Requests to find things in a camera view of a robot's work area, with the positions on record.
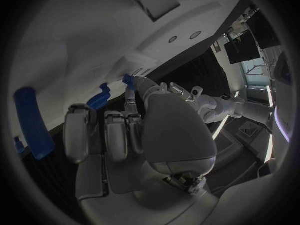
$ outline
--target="blue object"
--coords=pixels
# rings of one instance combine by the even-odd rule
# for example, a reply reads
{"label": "blue object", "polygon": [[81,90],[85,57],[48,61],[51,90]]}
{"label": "blue object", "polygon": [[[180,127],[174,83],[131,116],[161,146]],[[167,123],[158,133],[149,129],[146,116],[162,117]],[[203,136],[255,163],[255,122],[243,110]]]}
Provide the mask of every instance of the blue object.
{"label": "blue object", "polygon": [[130,76],[129,74],[125,74],[123,77],[123,83],[127,84],[130,90],[136,91],[137,88],[134,86],[134,76]]}
{"label": "blue object", "polygon": [[111,97],[111,90],[107,83],[102,84],[100,88],[102,89],[102,92],[92,97],[87,102],[87,105],[95,110],[98,110],[108,104],[108,99]]}
{"label": "blue object", "polygon": [[18,154],[21,154],[25,151],[25,147],[23,145],[23,142],[20,141],[19,137],[15,137],[14,138],[14,142],[15,142],[15,149],[17,151]]}
{"label": "blue object", "polygon": [[36,92],[24,87],[14,94],[15,107],[25,140],[36,160],[42,160],[55,149],[41,116]]}

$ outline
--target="glowing purple light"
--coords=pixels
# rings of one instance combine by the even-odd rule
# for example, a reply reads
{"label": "glowing purple light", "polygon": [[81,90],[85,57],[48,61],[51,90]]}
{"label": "glowing purple light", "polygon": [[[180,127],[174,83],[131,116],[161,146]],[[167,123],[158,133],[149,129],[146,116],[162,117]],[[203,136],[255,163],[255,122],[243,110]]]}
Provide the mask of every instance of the glowing purple light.
{"label": "glowing purple light", "polygon": [[290,138],[289,136],[287,135],[287,133],[285,132],[284,128],[281,126],[280,122],[279,122],[279,118],[278,118],[278,115],[277,115],[277,107],[275,108],[275,113],[274,113],[274,116],[275,116],[275,121],[276,121],[276,124],[280,130],[280,132],[282,133],[282,135],[284,136],[284,138],[287,140],[287,142],[289,143],[290,142]]}

